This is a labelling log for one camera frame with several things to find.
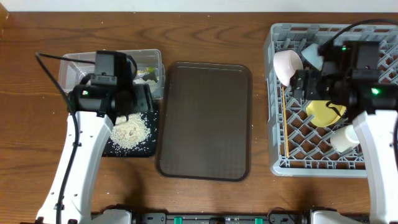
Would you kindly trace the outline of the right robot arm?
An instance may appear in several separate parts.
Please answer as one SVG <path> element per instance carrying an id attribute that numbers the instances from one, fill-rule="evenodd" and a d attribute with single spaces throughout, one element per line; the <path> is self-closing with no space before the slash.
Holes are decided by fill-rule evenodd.
<path id="1" fill-rule="evenodd" d="M 297 70 L 294 97 L 346 107 L 363 151 L 371 223 L 397 222 L 397 85 L 379 83 L 376 69 Z"/>

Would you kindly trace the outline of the light blue bowl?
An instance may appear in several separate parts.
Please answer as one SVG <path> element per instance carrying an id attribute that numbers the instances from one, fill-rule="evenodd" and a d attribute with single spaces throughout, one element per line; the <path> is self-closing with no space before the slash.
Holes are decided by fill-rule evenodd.
<path id="1" fill-rule="evenodd" d="M 304 59 L 315 67 L 317 70 L 321 70 L 323 66 L 323 56 L 318 53 L 318 44 L 311 44 L 307 48 L 301 51 Z"/>

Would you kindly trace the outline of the wooden chopstick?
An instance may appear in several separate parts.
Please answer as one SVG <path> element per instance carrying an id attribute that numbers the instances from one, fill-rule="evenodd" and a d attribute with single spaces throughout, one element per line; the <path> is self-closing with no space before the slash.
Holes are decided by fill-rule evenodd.
<path id="1" fill-rule="evenodd" d="M 285 157 L 289 158 L 289 139 L 288 139 L 288 132 L 287 132 L 287 119 L 286 119 L 286 107 L 285 107 L 285 91 L 284 87 L 281 88 L 282 90 L 282 112 L 283 112 L 283 119 L 284 119 L 284 146 L 285 146 Z"/>

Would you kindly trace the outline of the green snack wrapper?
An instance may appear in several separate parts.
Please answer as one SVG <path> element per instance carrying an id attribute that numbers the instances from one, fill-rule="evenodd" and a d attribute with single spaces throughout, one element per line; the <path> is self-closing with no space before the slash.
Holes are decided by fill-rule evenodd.
<path id="1" fill-rule="evenodd" d="M 153 81 L 157 83 L 159 81 L 159 69 L 155 67 L 144 67 L 137 70 L 136 77 L 134 78 L 135 83 Z"/>

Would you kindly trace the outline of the yellow round plate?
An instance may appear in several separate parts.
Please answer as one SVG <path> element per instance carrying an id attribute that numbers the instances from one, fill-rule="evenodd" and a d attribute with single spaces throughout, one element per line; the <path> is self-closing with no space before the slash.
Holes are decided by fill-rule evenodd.
<path id="1" fill-rule="evenodd" d="M 313 116 L 311 123 L 317 127 L 327 127 L 335 124 L 345 113 L 346 107 L 341 105 L 326 106 L 327 101 L 312 101 L 306 107 L 307 116 Z"/>

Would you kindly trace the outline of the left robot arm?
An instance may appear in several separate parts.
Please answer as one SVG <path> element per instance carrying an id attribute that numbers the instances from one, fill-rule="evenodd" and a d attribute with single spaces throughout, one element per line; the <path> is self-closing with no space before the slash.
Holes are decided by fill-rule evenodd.
<path id="1" fill-rule="evenodd" d="M 96 217 L 91 199 L 107 140 L 121 115 L 152 109 L 147 84 L 82 85 L 67 96 L 67 136 L 50 192 L 36 223 L 132 223 L 134 212 L 112 206 Z"/>

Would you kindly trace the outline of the small white green cup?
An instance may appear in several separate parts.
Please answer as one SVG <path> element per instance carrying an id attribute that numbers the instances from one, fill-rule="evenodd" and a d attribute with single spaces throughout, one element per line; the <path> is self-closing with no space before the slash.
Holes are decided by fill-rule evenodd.
<path id="1" fill-rule="evenodd" d="M 340 128 L 330 138 L 332 147 L 338 152 L 344 152 L 359 145 L 359 139 L 352 124 Z"/>

